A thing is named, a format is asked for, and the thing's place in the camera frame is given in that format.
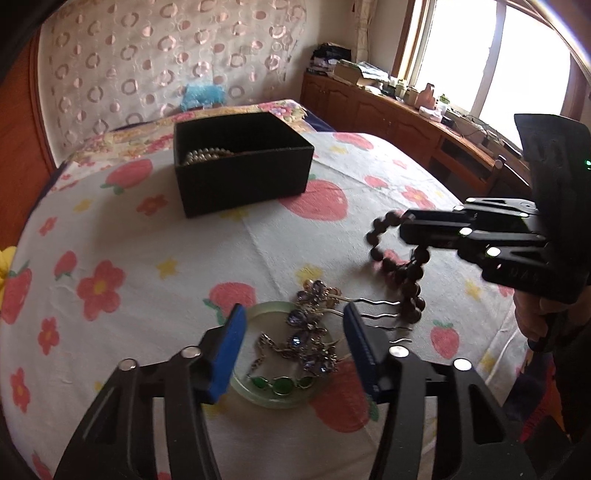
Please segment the right hand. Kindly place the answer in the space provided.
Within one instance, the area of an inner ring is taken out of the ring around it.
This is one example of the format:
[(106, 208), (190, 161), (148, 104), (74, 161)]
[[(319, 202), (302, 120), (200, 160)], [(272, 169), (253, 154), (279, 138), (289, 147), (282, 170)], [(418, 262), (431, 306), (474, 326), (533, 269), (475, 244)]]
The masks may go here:
[(569, 311), (573, 308), (573, 305), (539, 298), (520, 291), (514, 292), (513, 301), (517, 325), (521, 333), (532, 341), (538, 341), (546, 336), (548, 332), (547, 315)]

